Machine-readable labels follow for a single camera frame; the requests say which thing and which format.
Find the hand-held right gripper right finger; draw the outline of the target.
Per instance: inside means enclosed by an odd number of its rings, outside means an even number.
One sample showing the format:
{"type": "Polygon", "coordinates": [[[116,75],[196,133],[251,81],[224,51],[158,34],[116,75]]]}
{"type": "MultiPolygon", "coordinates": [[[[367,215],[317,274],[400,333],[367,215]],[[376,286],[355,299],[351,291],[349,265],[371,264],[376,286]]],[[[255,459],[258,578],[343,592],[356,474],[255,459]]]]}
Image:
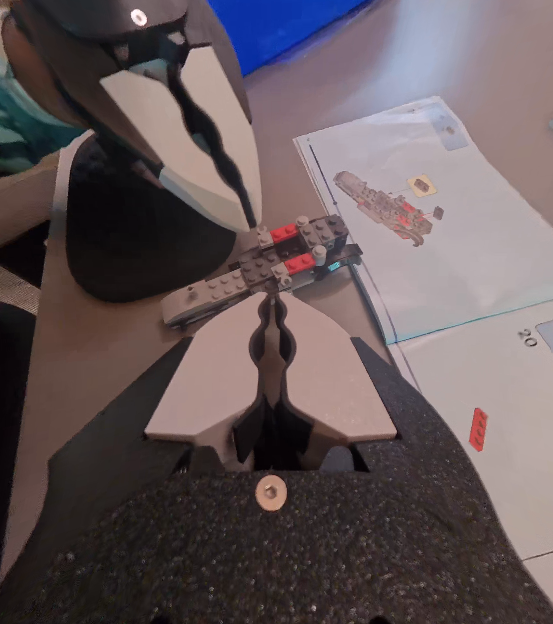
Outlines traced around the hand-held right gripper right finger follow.
{"type": "Polygon", "coordinates": [[[279,296],[281,398],[297,416],[335,440],[394,439],[396,426],[350,334],[329,316],[285,293],[279,296]]]}

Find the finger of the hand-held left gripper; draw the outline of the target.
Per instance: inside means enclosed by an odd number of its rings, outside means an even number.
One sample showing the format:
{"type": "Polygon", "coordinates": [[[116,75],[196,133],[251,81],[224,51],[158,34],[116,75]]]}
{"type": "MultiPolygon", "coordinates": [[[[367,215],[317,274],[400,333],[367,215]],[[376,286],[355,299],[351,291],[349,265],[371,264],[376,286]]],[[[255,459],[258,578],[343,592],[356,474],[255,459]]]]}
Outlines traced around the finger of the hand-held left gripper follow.
{"type": "Polygon", "coordinates": [[[166,190],[226,229],[251,229],[238,195],[194,142],[178,102],[163,83],[122,70],[100,84],[161,161],[158,179],[166,190]]]}
{"type": "Polygon", "coordinates": [[[262,194],[255,134],[212,47],[190,49],[180,83],[218,174],[241,203],[240,227],[260,225],[262,194]]]}

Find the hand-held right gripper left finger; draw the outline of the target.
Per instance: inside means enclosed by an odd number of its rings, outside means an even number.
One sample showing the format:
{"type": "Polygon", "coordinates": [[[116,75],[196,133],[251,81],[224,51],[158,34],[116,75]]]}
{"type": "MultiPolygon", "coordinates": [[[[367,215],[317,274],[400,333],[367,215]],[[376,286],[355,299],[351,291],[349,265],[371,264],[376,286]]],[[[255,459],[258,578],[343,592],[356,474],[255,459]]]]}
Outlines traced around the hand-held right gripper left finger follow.
{"type": "Polygon", "coordinates": [[[265,418],[257,363],[271,297],[257,293],[196,332],[144,434],[193,445],[255,445],[265,418]]]}

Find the grey red toy brick car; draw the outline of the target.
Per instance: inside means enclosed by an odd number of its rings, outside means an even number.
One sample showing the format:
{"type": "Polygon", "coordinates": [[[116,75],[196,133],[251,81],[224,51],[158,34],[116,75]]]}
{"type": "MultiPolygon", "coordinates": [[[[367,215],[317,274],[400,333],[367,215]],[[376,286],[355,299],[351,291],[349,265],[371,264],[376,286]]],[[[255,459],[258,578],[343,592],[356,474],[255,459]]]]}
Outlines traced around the grey red toy brick car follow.
{"type": "Polygon", "coordinates": [[[336,214],[316,219],[301,215],[274,230],[257,227],[255,233],[257,244],[230,264],[227,273],[182,287],[162,300],[165,326],[184,328],[254,294],[293,292],[362,261],[360,246],[348,243],[349,230],[336,214]]]}

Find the grey desk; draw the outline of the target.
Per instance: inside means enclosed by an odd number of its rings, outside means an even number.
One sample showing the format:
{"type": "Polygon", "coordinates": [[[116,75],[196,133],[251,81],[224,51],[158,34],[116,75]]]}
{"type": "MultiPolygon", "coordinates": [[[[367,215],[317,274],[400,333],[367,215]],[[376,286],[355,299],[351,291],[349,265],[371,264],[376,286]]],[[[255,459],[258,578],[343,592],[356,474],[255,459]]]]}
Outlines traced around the grey desk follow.
{"type": "MultiPolygon", "coordinates": [[[[265,224],[322,205],[294,138],[440,96],[479,150],[553,226],[553,1],[376,1],[244,79],[265,224]]],[[[38,521],[58,449],[179,339],[160,304],[94,300],[54,212],[0,581],[38,521]]]]}

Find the person's left hand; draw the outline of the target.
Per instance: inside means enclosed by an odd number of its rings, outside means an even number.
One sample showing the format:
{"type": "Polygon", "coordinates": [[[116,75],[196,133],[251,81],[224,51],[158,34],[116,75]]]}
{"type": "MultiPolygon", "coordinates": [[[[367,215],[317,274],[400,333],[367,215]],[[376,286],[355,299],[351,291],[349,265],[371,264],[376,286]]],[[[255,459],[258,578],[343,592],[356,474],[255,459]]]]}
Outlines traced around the person's left hand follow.
{"type": "Polygon", "coordinates": [[[44,60],[21,31],[13,16],[3,21],[2,41],[15,80],[25,93],[46,113],[80,129],[90,129],[62,98],[44,60]]]}

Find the blue plastic crate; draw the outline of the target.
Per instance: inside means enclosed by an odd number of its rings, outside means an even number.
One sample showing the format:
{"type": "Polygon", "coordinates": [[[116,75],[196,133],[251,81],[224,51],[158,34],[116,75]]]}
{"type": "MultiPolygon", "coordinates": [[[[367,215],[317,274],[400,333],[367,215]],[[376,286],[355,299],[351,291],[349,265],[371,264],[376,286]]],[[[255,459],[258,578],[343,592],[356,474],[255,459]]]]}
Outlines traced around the blue plastic crate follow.
{"type": "Polygon", "coordinates": [[[249,75],[368,1],[209,1],[249,75]]]}

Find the open building instruction booklet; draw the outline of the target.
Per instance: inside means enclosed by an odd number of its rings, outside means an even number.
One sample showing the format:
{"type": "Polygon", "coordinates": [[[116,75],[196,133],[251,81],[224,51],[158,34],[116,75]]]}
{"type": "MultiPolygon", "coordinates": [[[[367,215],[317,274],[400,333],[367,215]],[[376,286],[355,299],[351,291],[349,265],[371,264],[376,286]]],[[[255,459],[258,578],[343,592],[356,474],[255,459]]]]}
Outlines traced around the open building instruction booklet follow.
{"type": "Polygon", "coordinates": [[[398,369],[553,602],[553,228],[442,98],[296,137],[398,369]]]}

